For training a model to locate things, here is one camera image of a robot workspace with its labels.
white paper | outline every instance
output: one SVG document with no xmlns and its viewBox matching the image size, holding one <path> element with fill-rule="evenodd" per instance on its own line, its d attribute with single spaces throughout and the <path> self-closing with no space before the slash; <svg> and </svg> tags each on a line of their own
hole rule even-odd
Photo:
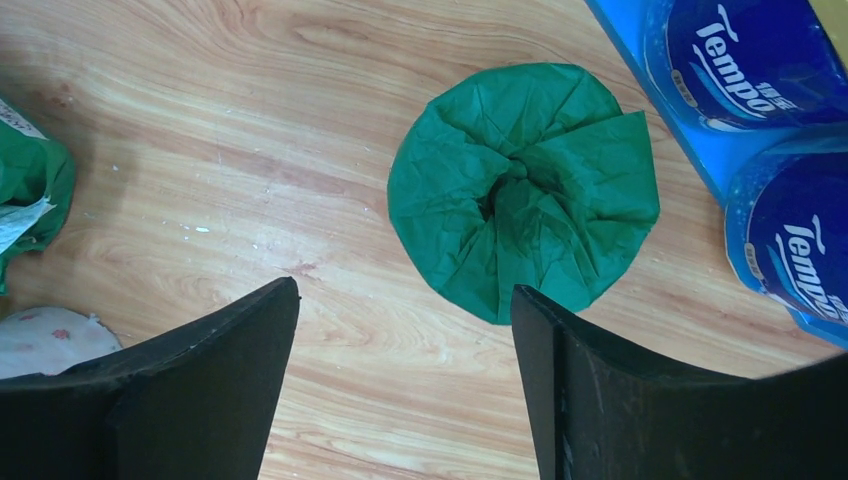
<svg viewBox="0 0 848 480">
<path fill-rule="evenodd" d="M 15 130 L 23 133 L 27 137 L 40 138 L 42 140 L 47 140 L 41 132 L 38 131 L 31 123 L 27 122 L 26 119 L 21 116 L 18 112 L 16 112 L 12 107 L 6 105 L 6 102 L 0 100 L 0 122 L 5 123 L 6 125 L 14 128 Z"/>
<path fill-rule="evenodd" d="M 42 198 L 28 207 L 0 205 L 0 252 L 5 252 L 21 235 L 56 205 Z"/>
</svg>

crumpled green fabric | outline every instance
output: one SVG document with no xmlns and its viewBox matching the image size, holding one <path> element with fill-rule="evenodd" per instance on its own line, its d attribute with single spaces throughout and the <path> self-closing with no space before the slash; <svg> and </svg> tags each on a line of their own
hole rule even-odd
<svg viewBox="0 0 848 480">
<path fill-rule="evenodd" d="M 9 261 L 43 251 L 59 233 L 74 183 L 68 150 L 0 99 L 0 295 Z"/>
<path fill-rule="evenodd" d="M 659 217 L 645 115 L 574 65 L 483 71 L 415 122 L 388 207 L 430 287 L 483 320 L 510 323 L 517 284 L 583 310 Z"/>
</svg>

green plastic bag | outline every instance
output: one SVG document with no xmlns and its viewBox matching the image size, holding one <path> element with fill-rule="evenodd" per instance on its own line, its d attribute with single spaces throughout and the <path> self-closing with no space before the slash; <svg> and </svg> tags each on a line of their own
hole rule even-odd
<svg viewBox="0 0 848 480">
<path fill-rule="evenodd" d="M 478 73 L 433 100 L 388 182 L 389 217 L 438 293 L 509 324 L 515 285 L 571 311 L 632 263 L 659 217 L 643 112 L 573 65 Z"/>
<path fill-rule="evenodd" d="M 12 257 L 43 251 L 59 233 L 74 178 L 68 150 L 0 99 L 0 295 Z"/>
</svg>

green cloth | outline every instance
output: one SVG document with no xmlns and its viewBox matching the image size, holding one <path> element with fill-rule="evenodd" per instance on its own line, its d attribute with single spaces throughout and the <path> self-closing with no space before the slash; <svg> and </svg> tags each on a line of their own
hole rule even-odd
<svg viewBox="0 0 848 480">
<path fill-rule="evenodd" d="M 517 284 L 585 309 L 659 217 L 645 115 L 573 65 L 478 73 L 415 122 L 388 206 L 427 283 L 483 320 L 510 323 Z"/>
<path fill-rule="evenodd" d="M 0 295 L 9 261 L 44 250 L 59 233 L 74 174 L 68 150 L 0 99 Z"/>
</svg>

blue packaging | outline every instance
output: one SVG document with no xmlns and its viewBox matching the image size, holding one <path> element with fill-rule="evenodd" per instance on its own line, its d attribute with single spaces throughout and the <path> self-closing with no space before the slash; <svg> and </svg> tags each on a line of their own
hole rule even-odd
<svg viewBox="0 0 848 480">
<path fill-rule="evenodd" d="M 645 33 L 649 77 L 684 121 L 848 121 L 845 68 L 808 0 L 657 0 Z"/>
<path fill-rule="evenodd" d="M 727 255 L 748 288 L 848 323 L 848 140 L 804 140 L 751 159 L 730 185 Z"/>
</svg>

